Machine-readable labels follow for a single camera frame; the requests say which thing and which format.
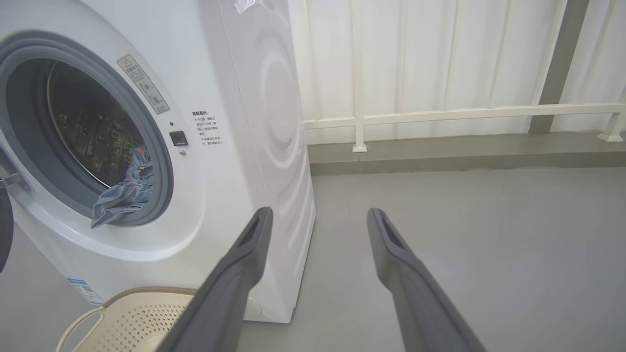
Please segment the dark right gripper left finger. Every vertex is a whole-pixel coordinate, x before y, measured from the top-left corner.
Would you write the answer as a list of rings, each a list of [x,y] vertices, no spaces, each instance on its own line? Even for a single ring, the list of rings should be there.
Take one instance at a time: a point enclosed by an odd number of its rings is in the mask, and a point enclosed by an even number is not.
[[[258,209],[163,339],[158,352],[237,350],[250,290],[263,276],[273,211]]]

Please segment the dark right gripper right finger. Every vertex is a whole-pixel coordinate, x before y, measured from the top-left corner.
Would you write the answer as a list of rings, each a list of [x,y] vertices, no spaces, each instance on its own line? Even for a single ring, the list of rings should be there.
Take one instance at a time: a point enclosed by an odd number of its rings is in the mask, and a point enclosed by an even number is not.
[[[367,212],[367,231],[378,278],[393,295],[407,352],[483,352],[454,303],[385,212]]]

